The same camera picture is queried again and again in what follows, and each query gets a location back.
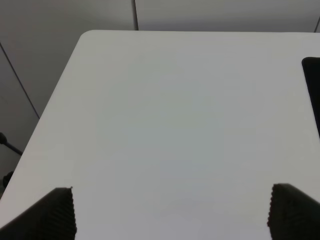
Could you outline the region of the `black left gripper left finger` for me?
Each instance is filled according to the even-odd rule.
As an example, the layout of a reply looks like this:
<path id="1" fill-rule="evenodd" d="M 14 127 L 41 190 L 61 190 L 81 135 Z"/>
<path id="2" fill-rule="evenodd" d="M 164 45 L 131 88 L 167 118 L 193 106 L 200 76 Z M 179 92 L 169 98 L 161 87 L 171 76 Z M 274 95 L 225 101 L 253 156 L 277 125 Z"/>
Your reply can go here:
<path id="1" fill-rule="evenodd" d="M 74 240 L 72 188 L 57 187 L 0 228 L 2 240 Z"/>

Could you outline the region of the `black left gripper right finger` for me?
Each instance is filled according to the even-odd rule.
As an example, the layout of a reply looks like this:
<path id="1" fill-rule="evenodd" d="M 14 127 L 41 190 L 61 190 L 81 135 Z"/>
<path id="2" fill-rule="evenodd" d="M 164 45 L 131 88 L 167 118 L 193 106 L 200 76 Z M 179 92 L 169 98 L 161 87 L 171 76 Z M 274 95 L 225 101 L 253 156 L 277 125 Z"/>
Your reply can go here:
<path id="1" fill-rule="evenodd" d="M 267 226 L 273 240 L 318 240 L 320 203 L 291 184 L 274 184 Z"/>

